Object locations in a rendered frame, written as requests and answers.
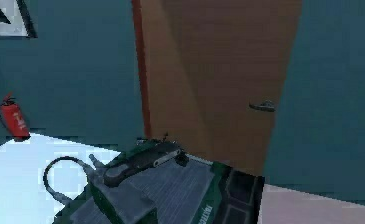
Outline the brown wooden room door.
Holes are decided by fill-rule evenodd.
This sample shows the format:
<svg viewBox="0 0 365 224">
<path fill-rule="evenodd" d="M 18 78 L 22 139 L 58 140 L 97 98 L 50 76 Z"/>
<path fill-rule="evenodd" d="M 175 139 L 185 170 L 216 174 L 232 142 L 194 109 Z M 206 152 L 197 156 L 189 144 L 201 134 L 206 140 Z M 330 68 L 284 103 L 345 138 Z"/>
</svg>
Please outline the brown wooden room door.
<svg viewBox="0 0 365 224">
<path fill-rule="evenodd" d="M 263 171 L 304 0 L 131 0 L 146 136 Z"/>
</svg>

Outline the red fire extinguisher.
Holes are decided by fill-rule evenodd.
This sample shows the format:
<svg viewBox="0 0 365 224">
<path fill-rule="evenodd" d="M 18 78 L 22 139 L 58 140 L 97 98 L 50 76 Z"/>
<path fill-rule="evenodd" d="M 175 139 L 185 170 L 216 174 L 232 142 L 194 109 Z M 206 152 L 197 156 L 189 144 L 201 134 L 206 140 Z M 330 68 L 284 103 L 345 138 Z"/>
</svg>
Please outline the red fire extinguisher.
<svg viewBox="0 0 365 224">
<path fill-rule="evenodd" d="M 0 104 L 0 122 L 16 142 L 30 138 L 28 125 L 11 93 L 7 94 Z"/>
</svg>

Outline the black framed wall picture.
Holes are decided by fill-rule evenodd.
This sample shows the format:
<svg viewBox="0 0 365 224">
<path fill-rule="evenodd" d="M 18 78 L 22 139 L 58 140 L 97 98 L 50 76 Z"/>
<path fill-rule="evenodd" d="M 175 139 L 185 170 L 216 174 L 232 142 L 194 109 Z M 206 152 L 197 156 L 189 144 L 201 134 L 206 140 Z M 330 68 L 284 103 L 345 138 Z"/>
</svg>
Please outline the black framed wall picture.
<svg viewBox="0 0 365 224">
<path fill-rule="evenodd" d="M 0 39 L 36 38 L 37 32 L 27 2 L 0 0 Z"/>
</svg>

